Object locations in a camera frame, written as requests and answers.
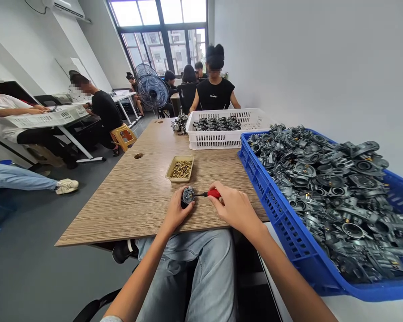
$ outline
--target gray floor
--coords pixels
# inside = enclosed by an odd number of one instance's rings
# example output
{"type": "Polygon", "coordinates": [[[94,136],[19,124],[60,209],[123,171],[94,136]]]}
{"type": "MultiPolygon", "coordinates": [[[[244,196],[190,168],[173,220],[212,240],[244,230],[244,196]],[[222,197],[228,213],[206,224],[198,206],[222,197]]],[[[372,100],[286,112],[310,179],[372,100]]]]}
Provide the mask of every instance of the gray floor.
{"type": "MultiPolygon", "coordinates": [[[[133,127],[137,136],[156,118],[152,112],[145,115],[133,127]]],[[[107,160],[53,169],[50,175],[78,180],[75,194],[0,191],[0,199],[18,208],[0,232],[0,322],[73,321],[91,300],[120,288],[136,266],[134,259],[118,265],[111,253],[90,246],[54,247],[120,158],[101,146],[92,154],[107,160]]]]}

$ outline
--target brass screw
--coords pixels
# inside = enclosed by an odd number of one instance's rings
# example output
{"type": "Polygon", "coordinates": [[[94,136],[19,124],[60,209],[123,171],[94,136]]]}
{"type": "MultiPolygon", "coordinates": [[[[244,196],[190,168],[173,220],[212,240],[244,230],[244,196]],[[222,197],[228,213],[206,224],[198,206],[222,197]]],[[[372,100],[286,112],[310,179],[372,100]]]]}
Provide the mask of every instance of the brass screw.
{"type": "Polygon", "coordinates": [[[171,172],[172,178],[184,179],[188,178],[191,171],[190,161],[178,161],[176,162],[171,172]]]}

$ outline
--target light blue jeans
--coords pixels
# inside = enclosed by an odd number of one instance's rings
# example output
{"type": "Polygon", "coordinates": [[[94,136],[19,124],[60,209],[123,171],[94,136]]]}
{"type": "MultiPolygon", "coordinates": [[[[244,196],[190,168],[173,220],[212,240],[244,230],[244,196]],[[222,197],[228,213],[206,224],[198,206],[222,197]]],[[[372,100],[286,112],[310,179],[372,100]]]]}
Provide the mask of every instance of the light blue jeans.
{"type": "MultiPolygon", "coordinates": [[[[139,260],[153,237],[136,241],[139,260]]],[[[236,320],[234,244],[228,229],[173,235],[167,242],[137,322],[236,320]],[[198,257],[185,314],[186,267],[198,257]]]]}
{"type": "Polygon", "coordinates": [[[0,164],[0,188],[21,190],[54,190],[56,180],[44,177],[33,171],[11,165],[0,164]]]}

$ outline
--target black fan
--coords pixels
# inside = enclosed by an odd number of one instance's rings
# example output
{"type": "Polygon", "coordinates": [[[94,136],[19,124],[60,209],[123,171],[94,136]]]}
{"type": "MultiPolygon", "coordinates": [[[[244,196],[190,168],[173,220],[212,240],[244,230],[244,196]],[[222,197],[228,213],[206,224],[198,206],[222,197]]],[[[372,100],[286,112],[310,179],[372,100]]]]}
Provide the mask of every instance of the black fan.
{"type": "Polygon", "coordinates": [[[158,77],[157,72],[149,65],[139,64],[134,69],[134,77],[138,81],[141,77],[145,75],[154,75],[158,77]]]}
{"type": "Polygon", "coordinates": [[[169,102],[170,96],[161,78],[154,75],[140,77],[136,83],[136,93],[144,106],[156,110],[162,119],[165,117],[163,108],[169,102]]]}

